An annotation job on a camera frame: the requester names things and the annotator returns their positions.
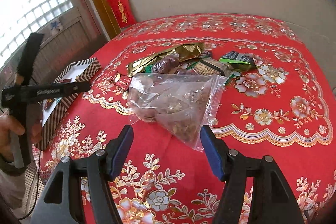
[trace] window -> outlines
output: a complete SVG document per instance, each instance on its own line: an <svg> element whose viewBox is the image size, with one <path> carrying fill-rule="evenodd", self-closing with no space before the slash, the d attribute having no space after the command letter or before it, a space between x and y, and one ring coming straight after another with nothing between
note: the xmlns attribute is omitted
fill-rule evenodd
<svg viewBox="0 0 336 224"><path fill-rule="evenodd" d="M31 32L72 7L70 0L0 0L0 67Z"/></svg>

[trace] cardboard box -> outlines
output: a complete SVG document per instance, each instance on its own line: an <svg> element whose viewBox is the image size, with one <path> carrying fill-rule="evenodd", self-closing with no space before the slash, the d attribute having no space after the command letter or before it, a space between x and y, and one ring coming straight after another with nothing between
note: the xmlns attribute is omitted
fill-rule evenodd
<svg viewBox="0 0 336 224"><path fill-rule="evenodd" d="M72 79L71 82L90 81L100 68L101 65L97 58L73 62L65 68L54 83L59 83L62 79L69 78ZM48 110L43 110L42 140L35 144L36 148L40 150L47 148L51 136L78 94L75 93L68 97L56 99Z"/></svg>

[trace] window grid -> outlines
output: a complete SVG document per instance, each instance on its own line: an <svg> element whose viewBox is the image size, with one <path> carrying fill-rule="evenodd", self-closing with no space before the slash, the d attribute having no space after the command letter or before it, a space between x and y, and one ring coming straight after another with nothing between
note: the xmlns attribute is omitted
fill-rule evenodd
<svg viewBox="0 0 336 224"><path fill-rule="evenodd" d="M11 3L11 0L0 0L0 9L13 4L16 5L15 2ZM73 7L70 0L23 0L18 6L20 8L14 9L13 12L21 15L8 24L4 32L0 32L0 67L29 37L30 33L36 32Z"/></svg>

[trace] ziplock bag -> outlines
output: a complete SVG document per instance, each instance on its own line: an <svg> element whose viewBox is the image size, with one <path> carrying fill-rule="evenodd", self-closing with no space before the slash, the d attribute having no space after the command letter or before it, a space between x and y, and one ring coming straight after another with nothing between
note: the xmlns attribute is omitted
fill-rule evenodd
<svg viewBox="0 0 336 224"><path fill-rule="evenodd" d="M136 73L127 100L136 117L130 115L130 120L158 122L187 146L203 151L200 129L215 124L226 80L219 75Z"/></svg>

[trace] table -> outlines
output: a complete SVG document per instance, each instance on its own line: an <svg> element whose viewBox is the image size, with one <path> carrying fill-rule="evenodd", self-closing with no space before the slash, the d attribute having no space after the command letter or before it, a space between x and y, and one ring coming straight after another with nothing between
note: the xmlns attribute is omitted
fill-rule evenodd
<svg viewBox="0 0 336 224"><path fill-rule="evenodd" d="M60 159L104 148L129 122L127 92L110 84L131 61L183 43L202 41L214 59L231 50L253 57L258 69L231 80L213 131L245 156L271 155L301 211L312 216L336 189L333 140L336 104L311 53L286 24L250 15L181 15L138 23L98 50L103 66L80 95L41 158L47 180ZM134 142L122 173L110 184L123 223L211 223L224 184L204 153L192 150L157 124L133 125ZM240 224L248 219L247 180ZM87 180L81 180L87 223L94 223Z"/></svg>

